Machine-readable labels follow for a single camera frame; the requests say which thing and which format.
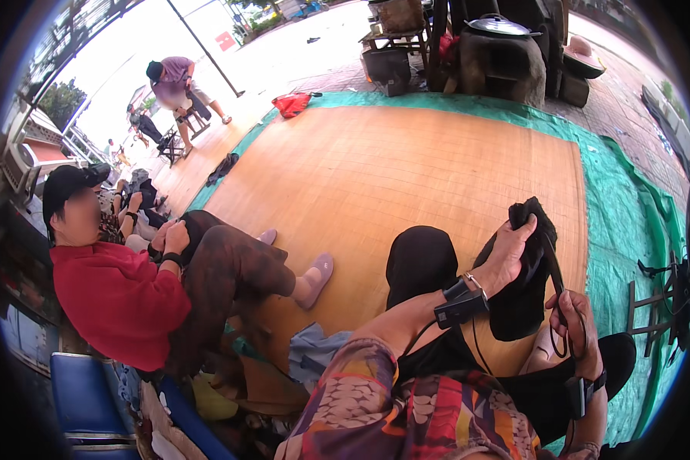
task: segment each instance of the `wooden table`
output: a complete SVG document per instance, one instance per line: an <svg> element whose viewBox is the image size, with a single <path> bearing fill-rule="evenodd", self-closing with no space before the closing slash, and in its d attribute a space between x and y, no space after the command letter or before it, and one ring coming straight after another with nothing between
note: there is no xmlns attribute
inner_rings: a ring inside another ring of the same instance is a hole
<svg viewBox="0 0 690 460"><path fill-rule="evenodd" d="M422 33L424 33L424 29L400 33L381 32L379 34L375 34L373 32L368 32L368 34L365 37L360 39L360 43L368 42L368 45L371 47L371 49L385 49L391 47L406 48L410 51L418 51L422 55L422 63L424 64L424 75L426 76L427 72L429 71L427 67L427 44L424 41ZM417 38L417 43L414 43L412 41L414 40L414 37ZM396 42L396 40L401 40L402 38L406 39L406 43ZM383 48L378 48L376 44L377 40L388 40L388 42L386 42L386 45Z"/></svg>

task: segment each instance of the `brown patterned pants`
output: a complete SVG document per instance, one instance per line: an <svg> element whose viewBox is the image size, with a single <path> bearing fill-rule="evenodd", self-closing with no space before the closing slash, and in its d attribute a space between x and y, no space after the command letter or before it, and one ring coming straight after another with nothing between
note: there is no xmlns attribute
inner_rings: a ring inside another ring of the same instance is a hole
<svg viewBox="0 0 690 460"><path fill-rule="evenodd" d="M206 350L216 352L233 303L269 294L291 295L296 276L284 262L288 253L258 241L203 210L182 216L190 244L182 252L184 288L192 308L169 333L171 351L164 371L195 374Z"/></svg>

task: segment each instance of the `pink slipper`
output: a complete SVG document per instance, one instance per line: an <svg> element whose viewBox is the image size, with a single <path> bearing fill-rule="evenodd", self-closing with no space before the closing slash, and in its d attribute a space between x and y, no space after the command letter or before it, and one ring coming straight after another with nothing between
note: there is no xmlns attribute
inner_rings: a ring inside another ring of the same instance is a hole
<svg viewBox="0 0 690 460"><path fill-rule="evenodd" d="M274 244L274 242L276 241L276 235L277 235L276 229L275 228L269 228L265 232L261 233L260 236L258 237L258 239L262 243L266 243L267 245L270 246L271 244Z"/></svg>
<svg viewBox="0 0 690 460"><path fill-rule="evenodd" d="M550 361L552 355L555 354L554 349L552 349L552 341L550 340L550 328L551 326L549 325L544 326L536 334L536 338L534 338L534 346L531 349L531 353L529 353L529 358L527 358L524 366L522 366L522 369L519 371L519 375L524 375L527 373L529 361L531 361L531 359L534 357L534 353L537 350L541 350L547 354L547 361Z"/></svg>
<svg viewBox="0 0 690 460"><path fill-rule="evenodd" d="M301 307L304 311L311 310L315 302L317 302L317 297L319 297L320 293L322 292L322 289L324 288L324 285L327 284L327 281L329 281L330 277L332 276L334 261L332 260L332 256L330 255L330 253L321 253L314 260L314 262L312 262L310 268L311 267L315 267L317 270L319 270L319 272L322 274L322 279L316 282L311 280L306 274L304 274L303 279L306 280L307 283L310 284L310 286L312 286L312 291L309 293L306 299L302 301L296 301L296 303L299 304L299 307Z"/></svg>

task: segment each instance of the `light blue cloth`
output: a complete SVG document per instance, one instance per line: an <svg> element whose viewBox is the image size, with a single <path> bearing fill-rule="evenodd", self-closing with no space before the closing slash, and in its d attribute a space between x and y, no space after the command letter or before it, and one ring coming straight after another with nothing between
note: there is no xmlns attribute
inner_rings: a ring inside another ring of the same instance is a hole
<svg viewBox="0 0 690 460"><path fill-rule="evenodd" d="M304 385L317 382L350 334L352 331L342 330L325 337L316 322L297 332L289 342L289 377Z"/></svg>

